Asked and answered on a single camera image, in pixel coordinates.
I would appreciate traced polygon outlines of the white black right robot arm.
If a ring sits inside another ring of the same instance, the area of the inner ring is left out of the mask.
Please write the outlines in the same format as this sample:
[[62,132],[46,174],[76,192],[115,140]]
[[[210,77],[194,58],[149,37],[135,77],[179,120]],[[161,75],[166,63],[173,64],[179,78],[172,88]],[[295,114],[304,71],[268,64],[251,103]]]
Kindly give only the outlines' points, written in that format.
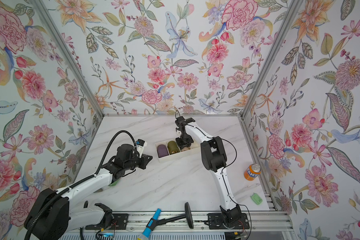
[[176,117],[176,131],[180,135],[176,143],[182,150],[192,144],[198,144],[201,148],[203,166],[212,174],[220,198],[220,210],[223,226],[233,229],[241,224],[244,230],[251,229],[250,213],[243,213],[242,205],[238,204],[232,193],[227,174],[227,154],[221,137],[214,137],[200,128],[193,118]]

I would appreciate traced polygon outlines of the beige pink purple striped sock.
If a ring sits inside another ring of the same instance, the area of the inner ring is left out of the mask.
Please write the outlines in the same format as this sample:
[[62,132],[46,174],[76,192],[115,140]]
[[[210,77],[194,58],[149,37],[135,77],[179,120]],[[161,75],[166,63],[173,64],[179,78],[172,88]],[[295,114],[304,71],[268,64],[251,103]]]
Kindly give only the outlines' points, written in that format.
[[183,152],[183,151],[188,151],[188,150],[190,150],[190,149],[191,149],[191,147],[184,147],[184,148],[182,148],[181,151],[182,151],[182,152]]

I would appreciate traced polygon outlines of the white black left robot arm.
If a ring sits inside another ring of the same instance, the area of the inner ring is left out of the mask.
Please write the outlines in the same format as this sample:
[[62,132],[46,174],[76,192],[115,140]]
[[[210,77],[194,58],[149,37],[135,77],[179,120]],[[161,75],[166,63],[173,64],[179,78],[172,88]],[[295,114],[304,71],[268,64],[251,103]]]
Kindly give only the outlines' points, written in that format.
[[105,162],[112,143],[120,134],[130,135],[128,131],[121,130],[112,137],[93,174],[65,188],[48,188],[39,194],[24,222],[26,240],[31,236],[39,240],[58,240],[71,230],[90,225],[106,229],[115,223],[113,210],[105,204],[97,203],[79,210],[77,206],[94,192],[125,177],[126,171],[132,173],[137,168],[146,169],[152,160],[152,156],[144,154],[147,142],[138,139],[133,140],[131,145],[119,146],[116,155]]

